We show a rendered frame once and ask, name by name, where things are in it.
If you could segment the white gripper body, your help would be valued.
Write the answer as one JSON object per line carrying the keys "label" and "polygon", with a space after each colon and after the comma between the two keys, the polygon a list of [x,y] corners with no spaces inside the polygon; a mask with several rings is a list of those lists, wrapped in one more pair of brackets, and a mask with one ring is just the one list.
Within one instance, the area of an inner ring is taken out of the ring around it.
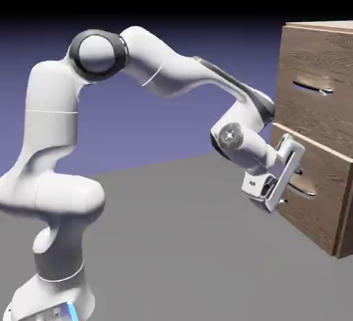
{"label": "white gripper body", "polygon": [[265,199],[265,206],[269,212],[273,212],[276,205],[281,201],[285,187],[299,167],[304,152],[304,147],[296,142],[289,133],[282,136],[276,153],[277,159],[284,164],[284,168]]}

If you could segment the wooden drawer front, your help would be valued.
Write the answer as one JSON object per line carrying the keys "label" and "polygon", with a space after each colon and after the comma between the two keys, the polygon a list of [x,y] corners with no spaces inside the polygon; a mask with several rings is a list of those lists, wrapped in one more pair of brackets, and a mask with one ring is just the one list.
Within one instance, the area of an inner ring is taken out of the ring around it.
{"label": "wooden drawer front", "polygon": [[285,133],[305,147],[297,168],[303,174],[293,174],[290,182],[313,189],[316,196],[302,197],[287,186],[288,202],[277,211],[329,255],[353,255],[353,158],[278,123],[272,125],[271,145]]}
{"label": "wooden drawer front", "polygon": [[[322,95],[293,86],[309,79],[334,90]],[[289,23],[282,29],[275,121],[353,157],[353,29]]]}

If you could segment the wooden cabinet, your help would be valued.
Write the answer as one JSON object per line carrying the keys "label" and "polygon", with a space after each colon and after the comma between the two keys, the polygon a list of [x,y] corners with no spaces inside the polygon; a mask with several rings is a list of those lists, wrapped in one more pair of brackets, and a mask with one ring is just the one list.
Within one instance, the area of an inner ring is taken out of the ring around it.
{"label": "wooden cabinet", "polygon": [[283,26],[271,142],[305,147],[278,212],[326,253],[353,255],[353,21]]}

